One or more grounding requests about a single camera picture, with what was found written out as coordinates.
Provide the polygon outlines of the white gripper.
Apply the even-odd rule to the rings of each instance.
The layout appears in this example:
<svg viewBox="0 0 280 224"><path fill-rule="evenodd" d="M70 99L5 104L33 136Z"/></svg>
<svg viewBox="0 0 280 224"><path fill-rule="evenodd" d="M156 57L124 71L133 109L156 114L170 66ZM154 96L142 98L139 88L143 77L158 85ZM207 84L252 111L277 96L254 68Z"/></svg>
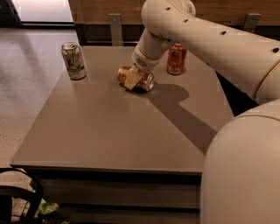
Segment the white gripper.
<svg viewBox="0 0 280 224"><path fill-rule="evenodd" d="M135 48L134 52L132 53L131 60L133 66L137 67L138 69L132 67L127 72L124 86L129 90L132 90L137 85L137 83L143 78L143 72L151 72L159 63L158 59L149 59L146 56L144 56L141 53L139 47Z"/></svg>

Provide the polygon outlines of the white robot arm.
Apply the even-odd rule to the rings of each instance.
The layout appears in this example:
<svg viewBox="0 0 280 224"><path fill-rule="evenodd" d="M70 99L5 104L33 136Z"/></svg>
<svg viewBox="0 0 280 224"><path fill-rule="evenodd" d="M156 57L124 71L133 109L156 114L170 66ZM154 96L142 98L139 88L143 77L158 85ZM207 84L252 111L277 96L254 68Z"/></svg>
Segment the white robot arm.
<svg viewBox="0 0 280 224"><path fill-rule="evenodd" d="M180 43L225 81L231 104L248 104L206 152L200 223L280 224L278 41L199 19L191 0L145 0L142 21L126 88L132 89L172 44Z"/></svg>

